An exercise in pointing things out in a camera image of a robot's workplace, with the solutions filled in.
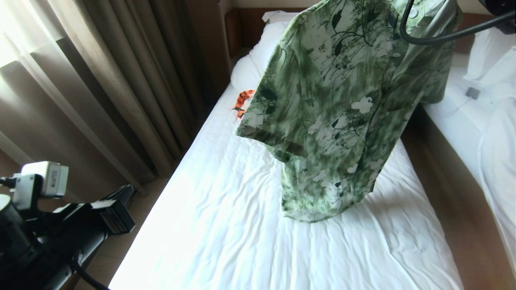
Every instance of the black cable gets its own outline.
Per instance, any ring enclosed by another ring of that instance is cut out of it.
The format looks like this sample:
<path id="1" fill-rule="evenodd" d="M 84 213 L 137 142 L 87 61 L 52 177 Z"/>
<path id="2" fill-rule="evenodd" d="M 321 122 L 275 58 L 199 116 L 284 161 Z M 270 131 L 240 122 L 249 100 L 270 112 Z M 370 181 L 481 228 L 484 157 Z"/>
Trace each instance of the black cable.
<path id="1" fill-rule="evenodd" d="M 96 290 L 109 290 L 108 287 L 102 285 L 99 281 L 95 280 L 92 276 L 90 276 L 86 271 L 79 265 L 76 257 L 72 259 L 70 266 L 77 272 L 77 274 L 88 284 L 90 284 Z"/>
<path id="2" fill-rule="evenodd" d="M 480 24 L 456 31 L 451 34 L 446 34 L 442 36 L 437 37 L 430 37 L 430 38 L 417 38 L 417 37 L 411 37 L 407 33 L 407 20 L 409 18 L 410 10 L 412 9 L 412 5 L 414 4 L 414 0 L 409 0 L 407 6 L 405 7 L 405 12 L 403 13 L 403 17 L 401 17 L 401 26 L 399 28 L 399 34 L 403 40 L 407 41 L 411 44 L 416 45 L 431 45 L 431 44 L 439 44 L 450 40 L 455 40 L 457 38 L 461 38 L 473 33 L 477 33 L 479 31 L 491 28 L 493 26 L 507 23 L 514 18 L 516 18 L 516 11 L 510 11 L 505 14 L 502 14 L 498 17 L 489 19 L 487 21 L 484 21 Z"/>
<path id="3" fill-rule="evenodd" d="M 17 178 L 1 177 L 0 178 L 0 185 L 3 185 L 5 187 L 9 187 L 9 188 L 15 188 L 16 187 L 16 180 L 17 180 Z"/>

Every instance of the leaf print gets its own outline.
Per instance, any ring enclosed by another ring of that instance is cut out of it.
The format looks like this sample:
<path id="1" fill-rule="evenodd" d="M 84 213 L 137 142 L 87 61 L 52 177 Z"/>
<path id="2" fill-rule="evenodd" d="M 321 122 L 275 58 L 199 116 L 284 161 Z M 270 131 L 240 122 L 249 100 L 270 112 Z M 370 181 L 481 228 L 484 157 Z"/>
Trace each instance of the leaf print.
<path id="1" fill-rule="evenodd" d="M 369 23 L 373 21 L 374 19 L 376 19 L 376 17 L 378 17 L 378 15 L 380 15 L 380 13 L 375 13 L 374 9 L 369 10 L 369 12 L 367 13 L 367 22 Z"/>
<path id="2" fill-rule="evenodd" d="M 314 100 L 313 99 L 304 100 L 304 102 L 306 103 L 307 106 L 310 106 L 310 107 L 314 106 Z"/>
<path id="3" fill-rule="evenodd" d="M 314 179 L 312 179 L 312 180 L 317 182 L 317 181 L 323 180 L 325 177 L 326 177 L 326 172 L 324 170 L 322 170 L 321 172 L 319 172 L 319 175 L 314 177 Z"/>
<path id="4" fill-rule="evenodd" d="M 369 162 L 369 168 L 373 170 L 378 170 L 383 165 L 383 159 L 378 159 L 378 161 L 371 161 Z"/>
<path id="5" fill-rule="evenodd" d="M 359 110 L 362 114 L 369 113 L 372 106 L 373 98 L 368 96 L 364 96 L 360 99 L 360 101 L 351 104 L 352 109 Z"/>
<path id="6" fill-rule="evenodd" d="M 334 129 L 343 129 L 349 124 L 348 119 L 346 118 L 346 114 L 341 114 L 337 119 L 331 123 L 331 126 Z"/>
<path id="7" fill-rule="evenodd" d="M 366 120 L 365 118 L 361 118 L 357 121 L 357 126 L 363 126 L 365 124 L 367 124 L 369 122 L 369 120 Z"/>
<path id="8" fill-rule="evenodd" d="M 243 136 L 246 136 L 246 135 L 248 136 L 248 135 L 251 135 L 251 134 L 255 133 L 256 131 L 257 130 L 256 130 L 255 127 L 243 126 L 241 132 L 242 132 Z"/>
<path id="9" fill-rule="evenodd" d="M 335 131 L 323 126 L 317 131 L 315 139 L 321 148 L 324 148 L 326 152 L 331 153 L 336 148 L 336 140 L 333 139 L 333 133 Z"/>
<path id="10" fill-rule="evenodd" d="M 355 173 L 355 171 L 357 170 L 357 167 L 358 167 L 358 163 L 356 163 L 355 165 L 353 165 L 352 167 L 349 167 L 347 169 L 348 173 Z"/>
<path id="11" fill-rule="evenodd" d="M 373 48 L 375 50 L 376 57 L 382 57 L 389 54 L 389 51 L 392 50 L 393 44 L 390 39 L 385 35 L 380 35 L 373 44 Z"/>
<path id="12" fill-rule="evenodd" d="M 255 112 L 246 112 L 244 115 L 244 120 L 247 122 L 247 125 L 250 127 L 258 128 L 263 124 L 263 115 L 258 115 Z"/>
<path id="13" fill-rule="evenodd" d="M 276 106 L 268 106 L 267 109 L 265 109 L 266 114 L 272 114 L 276 111 Z"/>
<path id="14" fill-rule="evenodd" d="M 315 132 L 317 132 L 322 124 L 323 124 L 323 122 L 321 121 L 321 116 L 317 117 L 315 124 L 313 124 L 312 126 L 310 126 L 308 128 L 308 134 L 312 135 Z"/>
<path id="15" fill-rule="evenodd" d="M 393 63 L 391 63 L 391 66 L 387 69 L 386 73 L 391 74 L 395 70 L 396 70 L 396 66 Z"/>
<path id="16" fill-rule="evenodd" d="M 336 14 L 333 15 L 331 19 L 331 26 L 333 26 L 333 30 L 337 27 L 338 22 L 341 20 L 342 9 L 339 10 Z"/>
<path id="17" fill-rule="evenodd" d="M 390 27 L 396 28 L 396 25 L 398 23 L 398 15 L 394 16 L 392 12 L 389 12 L 389 16 L 387 16 L 387 23 Z"/>
<path id="18" fill-rule="evenodd" d="M 334 55 L 339 55 L 342 51 L 342 41 L 337 43 L 337 45 L 335 46 L 335 52 L 334 52 Z"/>
<path id="19" fill-rule="evenodd" d="M 273 91 L 271 91 L 267 88 L 262 88 L 260 93 L 264 98 L 266 98 L 270 101 L 275 101 L 278 99 L 278 96 L 276 96 L 276 94 Z"/>

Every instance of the headboard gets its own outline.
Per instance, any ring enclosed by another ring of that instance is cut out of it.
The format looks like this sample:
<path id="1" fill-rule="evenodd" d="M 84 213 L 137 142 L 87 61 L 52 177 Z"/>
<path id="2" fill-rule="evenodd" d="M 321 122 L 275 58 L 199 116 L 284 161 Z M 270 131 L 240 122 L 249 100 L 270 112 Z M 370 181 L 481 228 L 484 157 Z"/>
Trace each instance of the headboard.
<path id="1" fill-rule="evenodd" d="M 233 8 L 225 17 L 226 35 L 228 38 L 229 57 L 235 57 L 243 48 L 252 48 L 260 40 L 265 23 L 262 16 L 267 11 L 283 10 L 286 12 L 301 12 L 305 8 Z M 464 13 L 459 29 L 480 23 L 492 18 L 491 15 Z M 457 40 L 455 51 L 468 54 L 473 45 L 473 35 Z"/>

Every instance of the white duvet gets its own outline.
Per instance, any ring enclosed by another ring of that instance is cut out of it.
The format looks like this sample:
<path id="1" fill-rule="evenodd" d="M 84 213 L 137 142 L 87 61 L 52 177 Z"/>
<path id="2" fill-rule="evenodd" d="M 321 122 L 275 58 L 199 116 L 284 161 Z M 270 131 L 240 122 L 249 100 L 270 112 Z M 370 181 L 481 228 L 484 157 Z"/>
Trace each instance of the white duvet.
<path id="1" fill-rule="evenodd" d="M 234 135 L 229 85 L 152 208 L 109 287 L 462 289 L 399 141 L 361 203 L 307 224 L 280 214 L 281 163 Z"/>

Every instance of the green floral shirt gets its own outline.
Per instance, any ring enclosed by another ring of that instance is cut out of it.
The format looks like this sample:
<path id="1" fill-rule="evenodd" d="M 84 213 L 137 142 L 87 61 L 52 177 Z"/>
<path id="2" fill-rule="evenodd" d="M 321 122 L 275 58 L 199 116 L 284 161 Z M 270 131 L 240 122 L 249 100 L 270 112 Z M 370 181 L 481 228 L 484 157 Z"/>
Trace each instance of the green floral shirt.
<path id="1" fill-rule="evenodd" d="M 454 44 L 400 39 L 405 5 L 322 1 L 293 19 L 276 47 L 236 133 L 284 162 L 287 217 L 316 222 L 360 202 L 418 102 L 442 99 Z M 448 33 L 459 15 L 454 1 L 416 0 L 407 30 Z"/>

